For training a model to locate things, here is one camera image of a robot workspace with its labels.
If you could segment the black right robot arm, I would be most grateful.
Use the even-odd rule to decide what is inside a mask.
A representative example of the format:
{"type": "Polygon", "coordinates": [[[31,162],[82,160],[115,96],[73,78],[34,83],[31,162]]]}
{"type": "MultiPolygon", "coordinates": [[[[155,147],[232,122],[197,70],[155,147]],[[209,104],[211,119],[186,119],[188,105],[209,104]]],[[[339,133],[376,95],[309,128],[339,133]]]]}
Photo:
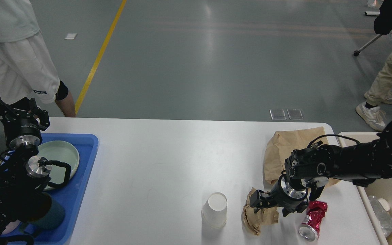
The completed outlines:
{"type": "Polygon", "coordinates": [[[380,178],[392,179],[392,121],[377,136],[374,141],[356,141],[347,147],[323,144],[316,138],[307,148],[293,150],[271,191],[256,190],[249,205],[254,213],[282,207],[287,216],[303,212],[317,200],[330,178],[362,187],[380,178]]]}

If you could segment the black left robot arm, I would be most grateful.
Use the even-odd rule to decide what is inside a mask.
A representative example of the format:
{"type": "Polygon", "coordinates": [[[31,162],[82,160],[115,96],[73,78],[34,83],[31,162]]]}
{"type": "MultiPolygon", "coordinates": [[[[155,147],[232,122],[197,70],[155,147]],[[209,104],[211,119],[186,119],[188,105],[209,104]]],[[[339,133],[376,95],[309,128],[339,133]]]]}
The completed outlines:
{"type": "Polygon", "coordinates": [[[17,220],[37,222],[46,216],[41,229],[55,229],[65,216],[64,208],[44,192],[46,186],[62,188],[70,180],[71,166],[57,160],[39,157],[41,132],[49,125],[48,112],[41,110],[34,99],[26,110],[18,110],[2,101],[0,96],[0,121],[4,127],[8,159],[0,164],[0,245],[23,241],[34,244],[34,234],[2,236],[3,231],[17,220]]]}

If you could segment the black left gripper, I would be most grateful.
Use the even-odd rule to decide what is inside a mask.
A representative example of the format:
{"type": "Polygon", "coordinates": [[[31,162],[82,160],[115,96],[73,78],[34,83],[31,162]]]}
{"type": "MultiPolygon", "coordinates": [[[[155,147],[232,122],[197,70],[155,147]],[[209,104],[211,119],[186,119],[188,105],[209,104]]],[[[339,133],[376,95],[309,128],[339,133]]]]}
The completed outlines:
{"type": "Polygon", "coordinates": [[[17,149],[21,145],[39,146],[42,143],[40,130],[50,126],[48,111],[37,106],[34,98],[29,102],[29,114],[33,118],[13,119],[13,108],[2,101],[0,96],[0,121],[5,121],[5,140],[8,149],[17,149]]]}

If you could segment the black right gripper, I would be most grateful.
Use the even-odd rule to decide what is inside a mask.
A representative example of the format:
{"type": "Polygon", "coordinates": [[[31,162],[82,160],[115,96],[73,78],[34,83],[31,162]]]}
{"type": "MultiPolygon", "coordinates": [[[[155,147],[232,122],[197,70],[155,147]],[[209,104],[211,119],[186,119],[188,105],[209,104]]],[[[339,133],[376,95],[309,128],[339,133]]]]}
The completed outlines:
{"type": "Polygon", "coordinates": [[[261,209],[282,207],[283,217],[291,213],[302,213],[308,207],[308,190],[296,190],[292,188],[285,175],[279,177],[271,191],[264,192],[255,190],[249,197],[249,206],[253,208],[254,214],[261,209]]]}

